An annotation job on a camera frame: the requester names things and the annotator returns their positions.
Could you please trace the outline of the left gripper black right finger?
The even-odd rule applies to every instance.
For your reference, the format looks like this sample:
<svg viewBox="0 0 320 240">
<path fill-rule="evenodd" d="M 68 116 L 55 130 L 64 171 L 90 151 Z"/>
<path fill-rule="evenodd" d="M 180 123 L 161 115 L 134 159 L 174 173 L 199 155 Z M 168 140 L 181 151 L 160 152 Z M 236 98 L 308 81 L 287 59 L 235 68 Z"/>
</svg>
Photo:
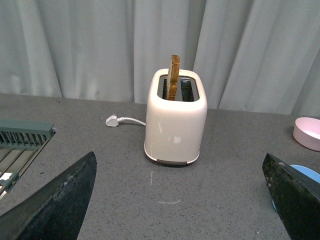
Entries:
<svg viewBox="0 0 320 240">
<path fill-rule="evenodd" d="M 320 238 L 320 184 L 267 153 L 263 174 L 271 198 L 290 239 Z"/>
</svg>

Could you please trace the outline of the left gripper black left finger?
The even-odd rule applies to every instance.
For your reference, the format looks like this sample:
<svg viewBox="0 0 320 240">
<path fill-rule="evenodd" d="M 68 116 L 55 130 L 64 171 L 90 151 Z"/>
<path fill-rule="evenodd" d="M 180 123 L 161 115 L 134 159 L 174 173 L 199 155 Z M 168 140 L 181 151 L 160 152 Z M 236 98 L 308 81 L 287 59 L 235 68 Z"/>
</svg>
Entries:
<svg viewBox="0 0 320 240">
<path fill-rule="evenodd" d="M 93 152 L 0 217 L 2 240 L 75 240 L 94 189 Z"/>
</svg>

